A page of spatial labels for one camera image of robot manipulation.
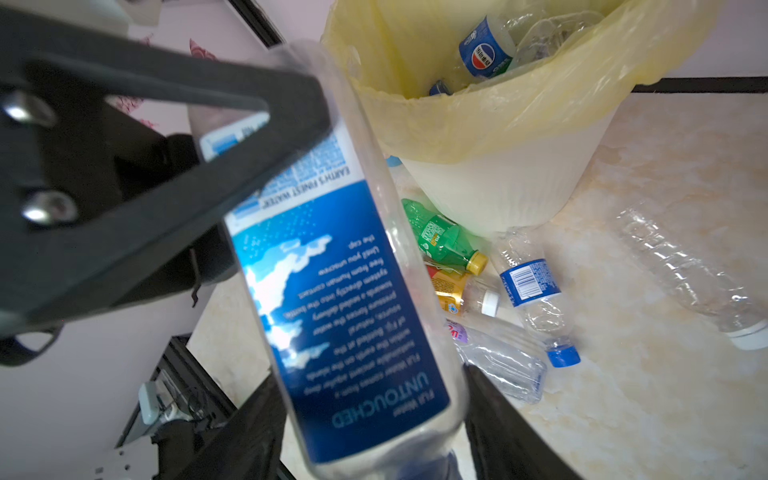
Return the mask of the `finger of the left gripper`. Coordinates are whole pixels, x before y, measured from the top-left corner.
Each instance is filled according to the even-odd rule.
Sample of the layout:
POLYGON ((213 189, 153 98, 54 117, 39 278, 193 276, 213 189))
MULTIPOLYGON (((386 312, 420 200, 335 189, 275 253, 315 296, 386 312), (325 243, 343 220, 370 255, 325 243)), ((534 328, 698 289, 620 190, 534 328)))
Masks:
POLYGON ((194 58, 1 11, 1 332, 138 299, 138 286, 319 142, 317 78, 194 58), (215 161, 174 155, 112 96, 264 113, 215 161))

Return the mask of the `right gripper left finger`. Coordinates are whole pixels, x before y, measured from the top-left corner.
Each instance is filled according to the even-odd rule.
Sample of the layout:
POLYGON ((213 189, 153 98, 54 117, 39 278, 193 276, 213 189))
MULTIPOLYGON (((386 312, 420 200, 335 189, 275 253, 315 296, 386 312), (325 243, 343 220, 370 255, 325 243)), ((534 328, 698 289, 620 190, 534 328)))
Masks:
POLYGON ((286 479, 281 461, 287 411, 270 375, 177 479, 286 479))

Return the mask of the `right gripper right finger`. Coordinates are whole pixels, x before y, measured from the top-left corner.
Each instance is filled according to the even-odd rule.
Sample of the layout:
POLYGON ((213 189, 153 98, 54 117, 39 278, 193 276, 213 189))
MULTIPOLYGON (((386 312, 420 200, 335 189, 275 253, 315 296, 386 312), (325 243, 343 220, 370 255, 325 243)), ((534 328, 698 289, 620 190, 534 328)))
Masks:
POLYGON ((479 368, 466 365, 464 373, 470 398, 465 429, 479 479, 580 478, 479 368))

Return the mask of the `clear bottle light blue label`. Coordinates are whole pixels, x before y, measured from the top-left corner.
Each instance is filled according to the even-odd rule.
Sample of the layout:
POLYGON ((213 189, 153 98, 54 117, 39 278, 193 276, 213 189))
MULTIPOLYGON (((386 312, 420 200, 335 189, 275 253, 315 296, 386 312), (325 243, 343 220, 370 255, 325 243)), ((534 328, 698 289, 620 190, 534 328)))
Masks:
POLYGON ((522 38, 513 57, 516 66, 549 58, 574 35, 596 26, 604 16, 596 11, 582 11, 537 21, 522 38))

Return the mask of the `small blue label bottle front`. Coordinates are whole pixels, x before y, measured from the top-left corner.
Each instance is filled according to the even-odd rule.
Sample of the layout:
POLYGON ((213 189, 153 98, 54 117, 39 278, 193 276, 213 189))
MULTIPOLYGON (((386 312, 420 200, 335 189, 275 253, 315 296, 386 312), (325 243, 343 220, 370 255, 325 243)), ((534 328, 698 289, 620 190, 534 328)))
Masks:
POLYGON ((490 79, 503 74, 511 65, 517 51, 502 19, 488 15, 459 43, 459 56, 474 76, 490 79))

